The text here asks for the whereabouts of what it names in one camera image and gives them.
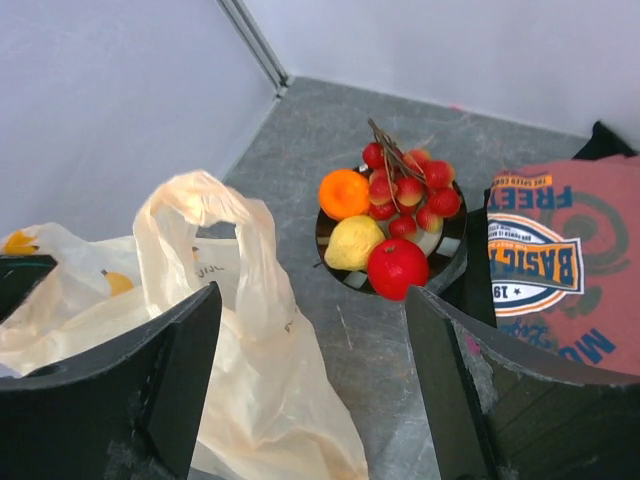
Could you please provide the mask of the red apple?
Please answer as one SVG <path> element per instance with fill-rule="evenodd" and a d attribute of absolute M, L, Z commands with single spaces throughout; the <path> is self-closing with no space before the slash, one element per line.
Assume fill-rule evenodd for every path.
<path fill-rule="evenodd" d="M 424 287 L 429 274 L 427 256 L 404 238 L 392 238 L 376 246 L 367 263 L 372 288 L 391 301 L 403 301 L 412 285 Z"/>

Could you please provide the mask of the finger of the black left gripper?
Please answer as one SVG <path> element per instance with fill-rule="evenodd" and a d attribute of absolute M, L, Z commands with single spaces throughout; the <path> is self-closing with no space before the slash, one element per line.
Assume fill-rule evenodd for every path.
<path fill-rule="evenodd" d="M 50 255 L 2 255 L 0 315 L 6 320 L 57 266 Z"/>

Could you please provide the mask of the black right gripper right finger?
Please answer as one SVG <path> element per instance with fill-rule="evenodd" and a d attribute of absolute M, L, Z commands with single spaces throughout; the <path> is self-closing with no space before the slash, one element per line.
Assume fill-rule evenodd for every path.
<path fill-rule="evenodd" d="M 405 312 L 441 478 L 638 478 L 638 377 L 547 353 L 422 288 Z"/>

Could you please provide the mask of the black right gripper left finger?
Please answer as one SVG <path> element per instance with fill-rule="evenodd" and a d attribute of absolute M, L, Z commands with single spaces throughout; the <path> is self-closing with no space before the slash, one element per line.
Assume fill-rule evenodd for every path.
<path fill-rule="evenodd" d="M 2 379 L 2 478 L 186 478 L 221 308 L 210 283 L 106 343 Z"/>

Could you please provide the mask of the beige banana print plastic bag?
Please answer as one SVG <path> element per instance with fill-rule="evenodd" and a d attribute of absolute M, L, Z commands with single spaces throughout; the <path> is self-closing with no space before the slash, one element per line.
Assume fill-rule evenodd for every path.
<path fill-rule="evenodd" d="M 266 205 L 198 170 L 129 237 L 1 240 L 5 479 L 364 479 Z"/>

